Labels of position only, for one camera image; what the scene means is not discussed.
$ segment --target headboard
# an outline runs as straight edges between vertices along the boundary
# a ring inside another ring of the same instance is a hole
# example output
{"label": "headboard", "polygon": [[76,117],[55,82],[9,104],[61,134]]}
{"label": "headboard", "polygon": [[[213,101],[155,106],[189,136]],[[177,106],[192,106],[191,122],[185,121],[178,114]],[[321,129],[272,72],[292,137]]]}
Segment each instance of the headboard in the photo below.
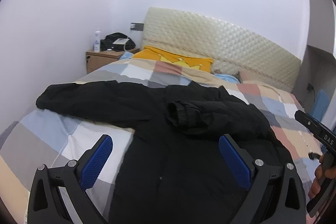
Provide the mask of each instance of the headboard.
{"label": "headboard", "polygon": [[274,42],[242,27],[179,10],[150,7],[142,45],[185,56],[214,59],[212,70],[249,70],[276,88],[291,91],[301,61]]}

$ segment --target finger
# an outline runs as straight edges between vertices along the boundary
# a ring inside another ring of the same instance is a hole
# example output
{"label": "finger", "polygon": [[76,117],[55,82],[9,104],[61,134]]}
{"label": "finger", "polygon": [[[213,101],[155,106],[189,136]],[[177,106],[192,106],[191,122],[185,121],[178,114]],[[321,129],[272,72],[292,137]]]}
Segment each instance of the finger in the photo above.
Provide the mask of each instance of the finger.
{"label": "finger", "polygon": [[316,197],[316,195],[313,193],[313,191],[312,191],[311,189],[309,189],[308,197],[309,197],[310,199],[313,199],[314,197]]}
{"label": "finger", "polygon": [[335,179],[336,178],[336,166],[328,169],[327,171],[325,171],[325,177],[328,179]]}
{"label": "finger", "polygon": [[317,178],[314,178],[313,184],[311,185],[311,191],[313,192],[313,194],[317,195],[319,193],[319,191],[321,190],[321,187],[319,185],[319,182],[317,180]]}
{"label": "finger", "polygon": [[324,159],[324,154],[320,157],[319,162],[322,164]]}
{"label": "finger", "polygon": [[320,179],[323,175],[323,169],[322,169],[322,165],[319,165],[316,170],[315,170],[315,177],[317,179]]}

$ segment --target blue gripper pad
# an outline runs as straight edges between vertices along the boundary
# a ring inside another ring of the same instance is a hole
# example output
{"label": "blue gripper pad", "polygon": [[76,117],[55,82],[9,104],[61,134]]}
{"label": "blue gripper pad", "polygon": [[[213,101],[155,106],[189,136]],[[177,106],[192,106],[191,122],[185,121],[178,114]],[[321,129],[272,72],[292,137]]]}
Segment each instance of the blue gripper pad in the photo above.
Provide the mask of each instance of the blue gripper pad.
{"label": "blue gripper pad", "polygon": [[79,184],[83,190],[93,187],[112,152],[112,148],[112,138],[108,135],[103,135],[93,148],[85,151],[79,159],[78,162],[81,162],[81,159],[86,162],[86,164],[84,162],[85,165],[83,167],[79,164],[77,168],[77,171],[80,172],[80,174],[78,174],[78,177],[80,178]]}
{"label": "blue gripper pad", "polygon": [[252,176],[254,174],[251,174],[251,169],[246,165],[246,163],[236,150],[239,150],[241,148],[239,148],[233,140],[230,142],[228,138],[232,140],[230,136],[221,136],[219,138],[219,151],[226,161],[226,164],[230,168],[238,185],[248,191],[252,185]]}

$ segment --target blue pillow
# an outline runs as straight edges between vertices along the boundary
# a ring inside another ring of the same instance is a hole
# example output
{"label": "blue pillow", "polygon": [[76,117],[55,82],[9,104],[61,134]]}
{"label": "blue pillow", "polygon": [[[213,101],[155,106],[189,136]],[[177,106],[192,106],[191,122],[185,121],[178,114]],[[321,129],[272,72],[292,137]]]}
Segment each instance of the blue pillow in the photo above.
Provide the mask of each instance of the blue pillow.
{"label": "blue pillow", "polygon": [[119,58],[119,60],[130,59],[134,54],[131,52],[124,52],[124,54]]}
{"label": "blue pillow", "polygon": [[235,83],[235,84],[239,84],[239,81],[236,77],[233,77],[232,75],[222,75],[220,73],[215,74],[216,77],[226,81],[226,82],[230,82],[230,83]]}

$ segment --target nightstand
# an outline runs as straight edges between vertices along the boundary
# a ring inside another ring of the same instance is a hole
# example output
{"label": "nightstand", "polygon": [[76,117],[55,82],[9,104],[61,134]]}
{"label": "nightstand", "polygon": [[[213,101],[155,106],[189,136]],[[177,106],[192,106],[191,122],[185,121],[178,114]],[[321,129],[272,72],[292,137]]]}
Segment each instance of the nightstand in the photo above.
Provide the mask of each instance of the nightstand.
{"label": "nightstand", "polygon": [[[134,48],[129,50],[128,52],[137,53],[139,51],[138,48]],[[86,52],[86,71],[87,73],[93,72],[109,63],[118,61],[119,58],[124,54],[122,52],[115,51],[104,51],[104,52],[94,52],[88,51]]]}

